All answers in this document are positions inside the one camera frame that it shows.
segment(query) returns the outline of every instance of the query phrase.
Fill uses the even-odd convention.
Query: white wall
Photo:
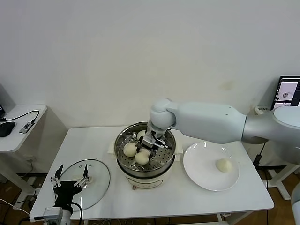
[[[248,113],[299,74],[299,40],[299,0],[3,0],[0,83],[68,128],[148,120],[161,97]]]

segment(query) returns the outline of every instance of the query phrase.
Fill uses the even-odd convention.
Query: pot
[[[164,174],[175,161],[176,141],[171,131],[167,131],[162,140],[166,142],[171,149],[159,148],[152,151],[149,163],[139,165],[134,157],[124,155],[123,148],[129,142],[137,143],[136,135],[138,132],[147,129],[147,122],[139,122],[125,128],[116,138],[114,143],[114,153],[117,163],[124,173],[137,179],[153,179]]]

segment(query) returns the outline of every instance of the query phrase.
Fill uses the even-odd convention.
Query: white plate
[[[217,169],[216,161],[222,158],[231,161],[233,168],[230,172]],[[183,165],[193,182],[211,191],[232,188],[240,176],[238,163],[222,145],[212,142],[199,142],[189,146],[183,156]]]

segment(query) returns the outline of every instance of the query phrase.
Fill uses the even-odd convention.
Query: wooden floor
[[[264,172],[259,172],[262,179],[265,179]],[[291,194],[294,187],[299,183],[300,176],[290,175],[284,180],[284,185],[288,192]],[[44,182],[44,177],[37,178],[35,182],[36,187],[41,187]],[[0,184],[0,198],[8,201],[15,202],[17,196],[20,193],[20,189],[12,184],[7,182],[6,184]],[[276,188],[269,188],[269,193],[275,203],[275,207],[269,210],[269,225],[294,225],[293,212],[290,201],[285,201],[282,199],[280,193]],[[26,217],[27,215],[19,210],[13,210],[12,207],[9,207],[4,202],[0,202],[0,222],[4,222],[7,225],[17,225],[19,221]],[[27,212],[30,211],[28,207],[28,202],[24,203],[23,209]],[[143,218],[143,219],[127,219],[127,220],[112,220],[112,221],[90,221],[89,225],[166,225],[166,224],[187,224],[187,223],[202,223],[202,222],[213,222],[217,221],[215,215],[207,216],[191,216],[191,217],[161,217],[161,218]],[[23,222],[22,225],[42,225],[42,222],[30,223]],[[267,225],[267,212],[266,211],[257,211],[237,223],[237,225]]]

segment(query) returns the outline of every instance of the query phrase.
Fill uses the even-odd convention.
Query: cable
[[[267,173],[266,171],[264,170],[264,176],[266,177],[266,188],[267,188],[267,191],[269,192],[268,190],[268,178],[267,178]],[[267,210],[267,225],[269,225],[269,211]]]
[[[79,208],[79,210],[80,210],[80,220],[79,220],[79,223],[78,223],[78,225],[81,225],[81,222],[82,222],[82,220],[83,220],[83,210],[82,210],[82,208],[80,207],[80,205],[79,205],[78,203],[71,202],[71,204],[73,204],[73,205],[77,205],[77,207],[78,207],[78,208]]]
[[[253,165],[257,170],[259,169],[259,163],[262,159],[262,152],[263,152],[263,149],[264,149],[265,145],[266,145],[266,143],[263,144],[261,152],[259,154],[257,154],[255,159],[253,160]]]
[[[31,165],[31,169],[23,176],[20,176],[20,177],[26,177],[28,173],[32,172],[33,171],[33,165],[32,165],[32,161],[30,161],[30,165]]]
[[[19,221],[19,225],[21,225],[21,223],[23,223],[23,222],[25,222],[25,221],[29,221],[29,217],[25,217],[25,218],[21,219],[21,220]]]
[[[26,116],[26,115],[28,115],[29,113],[33,113],[33,112],[37,112],[37,115],[36,115],[35,118],[31,121],[31,123],[34,123],[34,121],[36,120],[36,118],[37,118],[38,115],[39,115],[39,110],[32,110],[32,111],[30,111],[30,112],[27,112],[27,113],[25,113],[25,114],[23,114],[23,115],[21,115],[21,116],[18,116],[18,117],[16,117],[16,118],[13,118],[13,119],[6,119],[6,118],[4,117],[4,118],[0,119],[0,122],[16,120],[16,119],[18,119],[18,118],[21,118],[21,117]]]
[[[262,154],[265,145],[266,145],[266,142],[265,142],[265,143],[263,144],[263,146],[262,146],[262,150],[261,150],[261,152],[259,153],[260,155]]]
[[[33,194],[33,197],[36,195],[36,192],[37,192],[37,188],[34,186],[34,185],[31,185],[31,186],[33,186],[34,188],[35,188],[35,190],[34,190],[34,194]],[[19,201],[19,202],[12,202],[11,204],[17,204],[17,203],[25,203],[25,202],[31,202],[31,200],[25,200],[25,201]]]
[[[5,201],[5,200],[3,200],[2,198],[0,198],[0,200],[2,200],[2,201],[4,201],[4,202],[6,202],[7,204],[9,204],[10,206],[12,206],[12,207],[15,207],[14,205],[12,205],[12,204],[10,204],[9,202],[7,202],[7,201]],[[20,209],[20,208],[18,208],[18,207],[15,207],[17,210],[21,210],[21,211],[23,211],[23,212],[25,212],[26,214],[28,214],[29,215],[29,213],[28,212],[26,212],[25,210],[22,210],[22,209]]]
[[[19,191],[19,193],[14,197],[13,202],[16,200],[16,198],[19,196],[19,194],[20,194],[21,192],[22,192],[22,190]],[[8,209],[6,210],[6,212],[5,212],[5,214],[4,214],[3,223],[5,222],[5,218],[6,218],[6,215],[8,214],[9,208],[10,208],[10,205],[8,206]]]

